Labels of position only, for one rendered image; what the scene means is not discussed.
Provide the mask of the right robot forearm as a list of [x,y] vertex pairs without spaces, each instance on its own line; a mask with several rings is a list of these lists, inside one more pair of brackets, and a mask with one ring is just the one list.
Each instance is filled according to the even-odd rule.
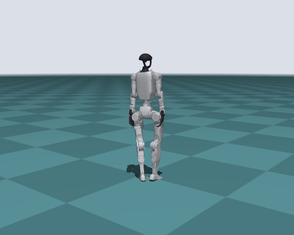
[[159,99],[157,99],[157,101],[158,101],[160,112],[161,112],[161,110],[163,110],[164,113],[165,113],[165,109],[164,109],[165,108],[165,105],[164,105],[164,94],[163,94],[163,91],[161,91],[161,97]]

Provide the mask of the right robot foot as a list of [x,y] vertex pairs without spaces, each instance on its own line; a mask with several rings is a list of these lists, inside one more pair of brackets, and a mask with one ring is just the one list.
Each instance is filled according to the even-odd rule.
[[153,173],[153,174],[150,175],[149,179],[150,180],[157,180],[157,179],[160,180],[160,179],[162,179],[162,177],[159,176],[158,174],[157,175],[154,175],[154,173]]

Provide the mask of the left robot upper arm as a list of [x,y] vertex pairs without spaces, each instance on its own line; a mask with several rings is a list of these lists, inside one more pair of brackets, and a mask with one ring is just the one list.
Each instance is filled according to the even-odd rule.
[[136,73],[131,75],[131,89],[132,89],[131,96],[138,97],[137,89],[136,89]]

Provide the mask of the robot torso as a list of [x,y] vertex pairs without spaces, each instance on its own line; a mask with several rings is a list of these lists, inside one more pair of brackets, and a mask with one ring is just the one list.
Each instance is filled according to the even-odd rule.
[[[151,69],[152,70],[152,69]],[[140,118],[152,118],[151,111],[153,111],[153,107],[151,107],[151,101],[149,99],[154,99],[156,88],[155,88],[155,80],[152,78],[152,72],[154,71],[146,71],[146,72],[137,72],[136,73],[136,89],[139,99],[145,99],[140,107],[139,116]]]

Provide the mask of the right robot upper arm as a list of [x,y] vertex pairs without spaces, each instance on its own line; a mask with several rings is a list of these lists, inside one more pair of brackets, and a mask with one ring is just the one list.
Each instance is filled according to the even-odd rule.
[[152,72],[152,78],[155,80],[155,88],[156,88],[156,93],[155,96],[156,97],[161,97],[161,88],[162,88],[162,75],[160,73],[157,72]]

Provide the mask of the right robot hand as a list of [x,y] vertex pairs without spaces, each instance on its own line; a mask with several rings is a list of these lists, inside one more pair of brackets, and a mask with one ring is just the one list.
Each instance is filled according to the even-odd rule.
[[160,127],[160,126],[161,126],[161,124],[162,124],[162,122],[163,122],[163,120],[164,120],[164,116],[165,116],[165,114],[164,114],[164,111],[163,111],[163,110],[161,110],[161,112],[160,112],[160,115],[161,115],[161,119],[160,119],[160,125],[159,125],[159,126],[157,126],[157,127]]

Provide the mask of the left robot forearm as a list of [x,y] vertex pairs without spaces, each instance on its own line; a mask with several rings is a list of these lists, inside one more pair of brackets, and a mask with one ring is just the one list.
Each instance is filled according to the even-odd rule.
[[132,113],[135,113],[135,108],[136,108],[136,98],[133,98],[132,96],[130,97],[131,104],[130,104],[130,109],[132,109]]

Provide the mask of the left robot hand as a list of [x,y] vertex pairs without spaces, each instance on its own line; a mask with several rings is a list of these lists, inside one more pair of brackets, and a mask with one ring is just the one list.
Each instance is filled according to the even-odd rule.
[[129,110],[129,114],[130,114],[130,116],[129,116],[129,124],[134,127],[134,121],[132,120],[132,115],[133,115],[132,109]]

